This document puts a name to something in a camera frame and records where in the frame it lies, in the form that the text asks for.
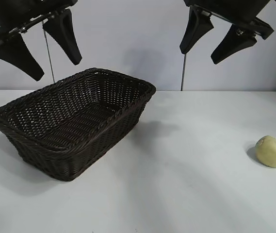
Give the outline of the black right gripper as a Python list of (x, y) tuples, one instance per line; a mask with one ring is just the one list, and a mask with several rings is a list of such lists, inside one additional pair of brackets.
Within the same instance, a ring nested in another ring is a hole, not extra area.
[(254, 46), (257, 42), (255, 34), (264, 40), (267, 39), (274, 29), (257, 18), (257, 15), (268, 2), (267, 0), (186, 0), (185, 4), (190, 9), (187, 27), (179, 46), (181, 53), (187, 54), (202, 36), (213, 29), (211, 14), (233, 24), (211, 54), (214, 64)]

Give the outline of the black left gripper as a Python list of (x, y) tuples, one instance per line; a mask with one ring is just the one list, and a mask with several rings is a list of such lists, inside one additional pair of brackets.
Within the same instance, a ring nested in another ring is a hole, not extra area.
[[(31, 20), (65, 9), (76, 0), (0, 0), (0, 39), (15, 28), (30, 28)], [(82, 56), (74, 35), (72, 13), (65, 9), (43, 24), (43, 29), (58, 43), (74, 65)], [(21, 34), (15, 34), (0, 44), (0, 59), (19, 68), (35, 81), (44, 71), (31, 55)]]

